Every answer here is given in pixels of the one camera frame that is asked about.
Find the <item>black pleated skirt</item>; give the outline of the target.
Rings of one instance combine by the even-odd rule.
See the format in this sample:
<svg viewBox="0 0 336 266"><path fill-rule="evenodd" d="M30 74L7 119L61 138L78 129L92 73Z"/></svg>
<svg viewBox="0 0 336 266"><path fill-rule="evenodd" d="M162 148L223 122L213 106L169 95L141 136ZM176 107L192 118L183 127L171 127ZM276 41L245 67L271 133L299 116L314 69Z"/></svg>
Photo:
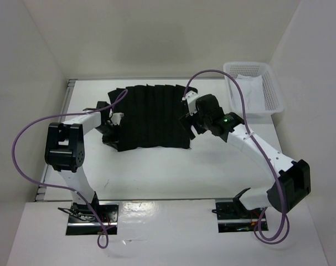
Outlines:
<svg viewBox="0 0 336 266"><path fill-rule="evenodd" d="M184 86L147 84L126 89L127 95L113 108L124 117L113 137L102 137L103 144L118 152L139 147L190 148L190 138L179 122L184 115Z"/></svg>

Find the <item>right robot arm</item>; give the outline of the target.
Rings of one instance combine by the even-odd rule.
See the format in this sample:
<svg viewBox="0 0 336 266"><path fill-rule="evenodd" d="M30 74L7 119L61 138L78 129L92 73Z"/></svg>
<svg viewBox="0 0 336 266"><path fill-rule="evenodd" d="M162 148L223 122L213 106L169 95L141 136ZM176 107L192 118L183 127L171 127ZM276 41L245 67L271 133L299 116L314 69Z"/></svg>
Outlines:
<svg viewBox="0 0 336 266"><path fill-rule="evenodd" d="M288 213L311 192L310 166L295 161L274 149L255 132L248 130L236 113L224 113L217 98L190 91L182 98L184 114L180 123L193 140L195 134L210 131L225 143L237 148L273 181L271 187L246 187L233 199L236 216L245 218L252 210L273 207Z"/></svg>

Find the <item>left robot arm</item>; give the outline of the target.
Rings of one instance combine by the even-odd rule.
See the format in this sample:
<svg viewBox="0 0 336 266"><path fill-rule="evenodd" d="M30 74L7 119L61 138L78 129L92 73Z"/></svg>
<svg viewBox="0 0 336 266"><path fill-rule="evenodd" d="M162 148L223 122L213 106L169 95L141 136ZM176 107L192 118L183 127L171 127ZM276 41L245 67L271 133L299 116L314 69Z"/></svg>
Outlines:
<svg viewBox="0 0 336 266"><path fill-rule="evenodd" d="M123 117L124 113L113 112L107 102L99 101L95 109L85 109L81 115L64 122L51 123L48 127L45 162L59 173L66 186L71 189L71 211L75 214L81 213L90 222L100 217L101 208L83 168L84 136L96 130L110 146L116 147Z"/></svg>

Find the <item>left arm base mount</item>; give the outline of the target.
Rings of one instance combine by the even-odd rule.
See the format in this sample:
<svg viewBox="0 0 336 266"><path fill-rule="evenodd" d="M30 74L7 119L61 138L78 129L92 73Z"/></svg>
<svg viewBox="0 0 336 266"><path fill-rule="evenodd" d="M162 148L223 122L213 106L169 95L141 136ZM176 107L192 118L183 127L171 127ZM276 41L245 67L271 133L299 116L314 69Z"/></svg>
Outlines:
<svg viewBox="0 0 336 266"><path fill-rule="evenodd" d="M102 233L100 222L107 229L108 235L117 234L119 203L112 201L99 202L96 211L99 219L97 219L91 211L85 209L82 212L71 208L58 207L58 210L68 215L66 226L67 236L88 236L99 235Z"/></svg>

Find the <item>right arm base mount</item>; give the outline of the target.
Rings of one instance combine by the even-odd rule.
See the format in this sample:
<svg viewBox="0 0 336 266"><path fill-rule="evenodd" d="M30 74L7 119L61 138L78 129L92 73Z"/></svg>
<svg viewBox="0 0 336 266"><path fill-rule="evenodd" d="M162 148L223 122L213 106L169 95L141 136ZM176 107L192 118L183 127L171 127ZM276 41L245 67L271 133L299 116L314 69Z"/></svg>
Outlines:
<svg viewBox="0 0 336 266"><path fill-rule="evenodd" d="M219 233L252 232L258 223L262 208L239 215L232 202L215 202L211 210L216 215Z"/></svg>

